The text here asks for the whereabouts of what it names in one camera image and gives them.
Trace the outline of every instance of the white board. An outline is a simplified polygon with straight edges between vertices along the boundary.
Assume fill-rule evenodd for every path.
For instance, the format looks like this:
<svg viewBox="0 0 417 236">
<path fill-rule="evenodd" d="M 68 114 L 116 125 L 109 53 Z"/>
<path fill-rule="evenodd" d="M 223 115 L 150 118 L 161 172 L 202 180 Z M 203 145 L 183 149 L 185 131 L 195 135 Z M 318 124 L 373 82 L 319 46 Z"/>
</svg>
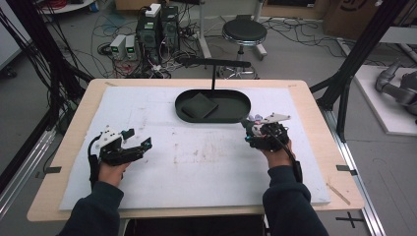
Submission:
<svg viewBox="0 0 417 236">
<path fill-rule="evenodd" d="M 417 136 L 416 116 L 408 113 L 395 99 L 375 90 L 378 75 L 387 67 L 362 66 L 356 73 L 359 88 L 365 95 L 369 105 L 380 121 L 381 126 L 389 135 Z M 401 78 L 416 69 L 398 68 L 395 78 L 390 82 L 399 87 Z"/>
<path fill-rule="evenodd" d="M 266 158 L 244 141 L 241 124 L 191 124 L 179 119 L 174 101 L 187 89 L 107 88 L 75 160 L 60 209 L 73 208 L 79 198 L 90 193 L 87 148 L 106 125 L 120 131 L 135 129 L 136 135 L 123 148 L 152 138 L 152 149 L 124 174 L 120 189 L 125 197 L 120 208 L 261 205 L 269 184 Z M 312 203 L 329 203 L 325 182 L 288 89 L 238 90 L 251 99 L 251 114 L 291 116 L 282 124 L 289 127 Z"/>
</svg>

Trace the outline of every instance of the hand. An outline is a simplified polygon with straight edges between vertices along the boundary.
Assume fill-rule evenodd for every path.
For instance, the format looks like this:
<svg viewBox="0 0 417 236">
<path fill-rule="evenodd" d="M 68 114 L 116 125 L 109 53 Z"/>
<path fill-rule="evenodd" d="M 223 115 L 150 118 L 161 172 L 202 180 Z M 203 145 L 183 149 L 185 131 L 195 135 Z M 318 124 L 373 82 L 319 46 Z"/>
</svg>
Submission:
<svg viewBox="0 0 417 236">
<path fill-rule="evenodd" d="M 292 152 L 292 149 L 291 149 L 291 144 L 292 144 L 291 140 L 289 140 L 287 147 L 288 147 L 289 151 L 291 151 L 292 155 L 295 158 L 295 154 L 294 154 L 294 152 Z M 284 150 L 284 148 L 282 148 L 282 149 L 280 149 L 276 152 L 261 149 L 261 152 L 267 157 L 269 169 L 271 169 L 275 166 L 280 166 L 280 165 L 292 165 L 291 160 L 289 159 L 289 156 L 288 156 L 287 152 Z"/>
<path fill-rule="evenodd" d="M 122 180 L 123 172 L 130 165 L 129 163 L 111 166 L 107 163 L 100 163 L 100 172 L 98 173 L 98 180 L 111 184 L 114 187 L 119 187 L 120 181 Z"/>
</svg>

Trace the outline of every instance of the forearm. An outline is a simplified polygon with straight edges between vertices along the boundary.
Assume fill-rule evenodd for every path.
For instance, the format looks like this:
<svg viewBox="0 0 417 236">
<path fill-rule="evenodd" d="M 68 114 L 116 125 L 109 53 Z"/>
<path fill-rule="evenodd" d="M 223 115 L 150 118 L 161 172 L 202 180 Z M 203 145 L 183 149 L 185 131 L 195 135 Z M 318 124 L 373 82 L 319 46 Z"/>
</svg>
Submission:
<svg viewBox="0 0 417 236">
<path fill-rule="evenodd" d="M 119 231 L 118 207 L 123 192 L 104 182 L 96 182 L 92 193 L 77 201 L 59 236 L 111 235 Z"/>
<path fill-rule="evenodd" d="M 310 205 L 310 192 L 296 182 L 292 167 L 274 167 L 268 174 L 264 208 L 272 235 L 328 235 Z"/>
</svg>

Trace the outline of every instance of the power strip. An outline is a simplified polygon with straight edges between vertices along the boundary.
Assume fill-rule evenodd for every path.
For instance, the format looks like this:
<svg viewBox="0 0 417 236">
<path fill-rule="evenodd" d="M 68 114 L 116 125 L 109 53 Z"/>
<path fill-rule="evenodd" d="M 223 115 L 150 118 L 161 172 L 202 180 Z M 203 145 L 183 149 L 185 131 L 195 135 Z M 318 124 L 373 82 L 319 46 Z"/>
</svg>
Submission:
<svg viewBox="0 0 417 236">
<path fill-rule="evenodd" d="M 160 11 L 160 4 L 152 3 L 152 4 L 150 4 L 150 8 L 151 8 L 150 11 L 145 12 L 145 16 L 147 16 L 147 17 L 156 17 L 156 15 Z"/>
</svg>

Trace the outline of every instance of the round black stool seat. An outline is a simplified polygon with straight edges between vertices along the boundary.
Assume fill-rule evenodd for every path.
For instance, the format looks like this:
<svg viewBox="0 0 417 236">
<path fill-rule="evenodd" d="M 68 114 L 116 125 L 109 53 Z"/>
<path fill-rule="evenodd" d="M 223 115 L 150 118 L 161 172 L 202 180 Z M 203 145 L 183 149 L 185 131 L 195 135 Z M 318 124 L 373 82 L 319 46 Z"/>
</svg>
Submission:
<svg viewBox="0 0 417 236">
<path fill-rule="evenodd" d="M 267 29 L 248 19 L 235 19 L 223 26 L 223 37 L 245 46 L 261 44 L 267 37 Z"/>
</svg>

